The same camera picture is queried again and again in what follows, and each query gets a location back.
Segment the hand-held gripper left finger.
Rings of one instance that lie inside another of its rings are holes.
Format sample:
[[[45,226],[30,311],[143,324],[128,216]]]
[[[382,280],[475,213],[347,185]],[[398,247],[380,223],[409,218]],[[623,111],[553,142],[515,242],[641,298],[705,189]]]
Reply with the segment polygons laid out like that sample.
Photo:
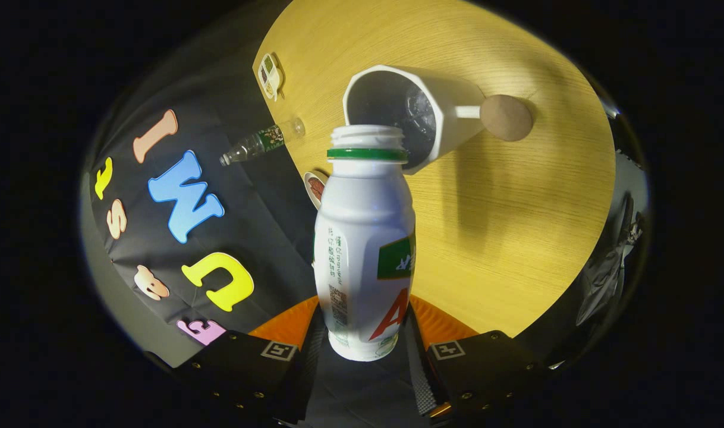
[[[196,392],[210,393],[261,426],[304,420],[326,325],[316,296],[250,333],[215,322],[181,323],[204,346],[172,376]]]

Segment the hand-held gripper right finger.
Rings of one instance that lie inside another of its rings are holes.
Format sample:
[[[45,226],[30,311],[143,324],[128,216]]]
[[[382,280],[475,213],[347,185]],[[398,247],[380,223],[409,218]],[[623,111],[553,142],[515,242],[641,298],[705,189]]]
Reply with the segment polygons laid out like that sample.
[[[402,325],[417,412],[428,420],[482,420],[541,388],[547,367],[499,330],[477,333],[411,296]]]

